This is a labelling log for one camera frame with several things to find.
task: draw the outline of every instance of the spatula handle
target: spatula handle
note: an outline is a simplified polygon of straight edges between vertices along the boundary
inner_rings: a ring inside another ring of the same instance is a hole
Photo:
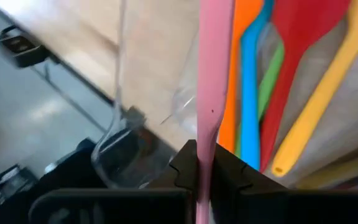
[[[256,68],[257,37],[259,33],[257,31],[255,29],[246,30],[241,38],[241,159],[255,170],[259,170],[260,164]]]
[[[358,30],[350,30],[327,72],[282,142],[273,160],[274,175],[285,175],[298,160],[357,54]]]
[[[236,141],[236,110],[237,110],[237,61],[239,55],[239,40],[232,39],[229,79],[227,81],[226,106],[221,127],[219,129],[218,143],[229,152],[234,153]]]
[[[283,65],[273,90],[270,104],[266,110],[264,121],[260,130],[260,157],[262,170],[267,167],[281,118],[290,94],[293,77],[302,56],[301,52],[287,51],[284,55]]]
[[[358,176],[358,157],[346,162],[330,164],[301,179],[296,184],[296,188],[322,189],[323,187],[332,187],[333,183],[349,180],[355,176]]]
[[[277,75],[284,60],[284,45],[280,42],[268,64],[268,69],[259,85],[258,118],[261,119],[276,84]]]

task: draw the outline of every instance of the red spatula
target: red spatula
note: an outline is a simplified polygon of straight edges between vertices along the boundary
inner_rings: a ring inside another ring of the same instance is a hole
[[[306,49],[345,15],[350,0],[276,0],[273,24],[284,43],[283,65],[261,127],[260,168],[269,163],[296,68]]]

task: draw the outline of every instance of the black object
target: black object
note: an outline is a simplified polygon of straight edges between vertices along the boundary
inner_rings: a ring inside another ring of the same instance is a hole
[[[43,62],[48,57],[48,50],[30,35],[21,30],[20,35],[9,35],[12,30],[19,29],[10,26],[1,31],[0,49],[15,66],[26,68]]]
[[[188,141],[146,189],[54,191],[33,204],[30,222],[194,223],[196,163]],[[220,146],[211,185],[216,223],[358,223],[358,192],[288,190]]]
[[[156,179],[176,152],[141,127],[112,135],[94,155],[98,174],[110,187],[142,188]]]
[[[38,178],[26,167],[14,165],[0,173],[0,203],[18,192],[32,188]]]
[[[102,189],[103,181],[93,169],[91,154],[95,144],[89,139],[79,143],[75,152],[45,174],[30,190],[20,192],[6,200],[0,207],[0,224],[29,223],[31,205],[43,194],[64,188]]]

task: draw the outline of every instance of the orange spatula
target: orange spatula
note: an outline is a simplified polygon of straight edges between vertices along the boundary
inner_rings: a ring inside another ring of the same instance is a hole
[[[239,42],[244,31],[258,16],[263,3],[263,0],[236,0],[235,2],[226,107],[221,128],[219,129],[219,144],[232,153],[236,149],[236,95]]]

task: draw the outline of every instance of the black plastic holder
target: black plastic holder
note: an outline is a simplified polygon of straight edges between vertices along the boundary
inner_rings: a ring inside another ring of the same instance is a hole
[[[19,35],[10,31],[19,30]],[[0,33],[1,52],[19,68],[26,68],[43,62],[49,55],[48,50],[16,26],[9,26]]]
[[[30,223],[195,222],[196,141],[145,189],[64,189],[40,197]],[[289,190],[217,145],[211,205],[220,223],[358,223],[358,191]]]

